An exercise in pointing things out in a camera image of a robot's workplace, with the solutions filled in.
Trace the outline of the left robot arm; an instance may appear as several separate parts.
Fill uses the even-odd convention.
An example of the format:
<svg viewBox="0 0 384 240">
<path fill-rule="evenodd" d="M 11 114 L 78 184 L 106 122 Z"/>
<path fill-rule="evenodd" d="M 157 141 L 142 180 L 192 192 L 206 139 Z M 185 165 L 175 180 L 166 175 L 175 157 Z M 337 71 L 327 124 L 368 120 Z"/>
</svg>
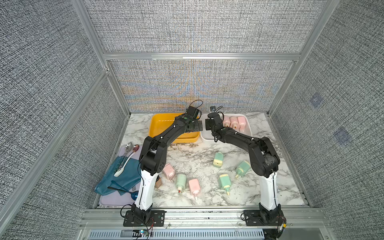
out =
<svg viewBox="0 0 384 240">
<path fill-rule="evenodd" d="M 147 211 L 153 205 L 153 192 L 156 179 L 167 162 L 168 147 L 181 135 L 202 130 L 201 111 L 194 114 L 183 113 L 162 133 L 155 137 L 146 137 L 142 146 L 138 170 L 141 182 L 135 206 L 140 211 Z"/>
</svg>

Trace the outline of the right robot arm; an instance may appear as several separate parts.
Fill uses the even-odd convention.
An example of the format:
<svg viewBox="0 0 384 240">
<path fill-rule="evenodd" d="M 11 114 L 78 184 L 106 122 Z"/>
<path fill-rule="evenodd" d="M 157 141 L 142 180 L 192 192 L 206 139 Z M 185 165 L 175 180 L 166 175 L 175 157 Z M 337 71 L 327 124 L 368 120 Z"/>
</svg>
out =
<svg viewBox="0 0 384 240">
<path fill-rule="evenodd" d="M 278 203 L 276 180 L 281 161 L 271 140 L 267 137 L 254 138 L 225 127 L 218 113 L 209 113 L 205 122 L 206 130 L 211 131 L 216 142 L 234 145 L 249 154 L 251 168 L 259 176 L 260 221 L 264 225 L 277 223 L 284 227 L 286 218 Z"/>
</svg>

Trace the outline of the pink pencil sharpener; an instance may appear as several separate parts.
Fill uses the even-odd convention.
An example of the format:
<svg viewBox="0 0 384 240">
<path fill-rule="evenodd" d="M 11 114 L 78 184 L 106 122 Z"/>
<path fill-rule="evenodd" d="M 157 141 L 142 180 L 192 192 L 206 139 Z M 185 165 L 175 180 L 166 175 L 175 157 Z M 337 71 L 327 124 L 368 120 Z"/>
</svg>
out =
<svg viewBox="0 0 384 240">
<path fill-rule="evenodd" d="M 247 119 L 244 116 L 238 116 L 238 130 L 243 133 L 247 126 Z"/>
</svg>

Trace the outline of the yellow plastic storage box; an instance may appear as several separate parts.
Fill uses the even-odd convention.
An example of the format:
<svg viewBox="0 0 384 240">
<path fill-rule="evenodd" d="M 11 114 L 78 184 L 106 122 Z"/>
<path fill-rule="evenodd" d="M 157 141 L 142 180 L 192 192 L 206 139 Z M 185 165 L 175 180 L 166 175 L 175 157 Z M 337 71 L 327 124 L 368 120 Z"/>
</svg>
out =
<svg viewBox="0 0 384 240">
<path fill-rule="evenodd" d="M 155 137 L 162 132 L 164 132 L 171 124 L 174 122 L 175 117 L 181 115 L 182 113 L 161 113 L 155 114 L 152 117 L 150 128 L 149 128 L 149 136 Z M 195 143 L 200 137 L 200 132 L 192 132 L 185 133 L 180 135 L 173 143 L 181 144 L 181 143 Z"/>
</svg>

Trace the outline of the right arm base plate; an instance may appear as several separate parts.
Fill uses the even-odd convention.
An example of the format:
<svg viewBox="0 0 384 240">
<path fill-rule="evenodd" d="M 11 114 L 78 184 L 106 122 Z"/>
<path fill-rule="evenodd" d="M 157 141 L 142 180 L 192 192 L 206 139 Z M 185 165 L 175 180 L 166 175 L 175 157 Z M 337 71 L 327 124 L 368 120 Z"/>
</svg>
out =
<svg viewBox="0 0 384 240">
<path fill-rule="evenodd" d="M 282 211 L 275 209 L 273 211 L 267 210 L 244 210 L 244 221 L 247 226 L 285 226 L 287 220 Z"/>
</svg>

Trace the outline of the white plastic storage box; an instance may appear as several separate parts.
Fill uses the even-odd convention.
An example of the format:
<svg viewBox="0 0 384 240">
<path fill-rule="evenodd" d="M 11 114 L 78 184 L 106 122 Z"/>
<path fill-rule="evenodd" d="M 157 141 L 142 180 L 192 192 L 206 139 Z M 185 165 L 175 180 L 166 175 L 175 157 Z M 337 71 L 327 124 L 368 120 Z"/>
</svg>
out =
<svg viewBox="0 0 384 240">
<path fill-rule="evenodd" d="M 249 121 L 245 115 L 243 115 L 243 114 L 224 114 L 224 115 L 225 115 L 225 117 L 228 116 L 229 118 L 230 117 L 244 117 L 245 122 L 246 122 L 246 126 L 244 127 L 244 129 L 242 131 L 240 131 L 240 133 L 251 136 L 251 137 L 253 136 Z M 201 121 L 203 124 L 203 130 L 200 132 L 200 137 L 204 143 L 216 144 L 214 141 L 214 137 L 212 136 L 212 132 L 206 130 L 205 119 L 207 119 L 207 118 L 208 118 L 208 113 L 202 114 Z"/>
</svg>

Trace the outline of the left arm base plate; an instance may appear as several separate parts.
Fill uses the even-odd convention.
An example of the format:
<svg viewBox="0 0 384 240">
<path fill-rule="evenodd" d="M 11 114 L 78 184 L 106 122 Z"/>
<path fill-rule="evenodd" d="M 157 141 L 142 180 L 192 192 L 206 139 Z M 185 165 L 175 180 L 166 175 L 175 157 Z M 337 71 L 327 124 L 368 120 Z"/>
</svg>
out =
<svg viewBox="0 0 384 240">
<path fill-rule="evenodd" d="M 163 227 L 166 211 L 127 211 L 124 217 L 124 227 Z"/>
</svg>

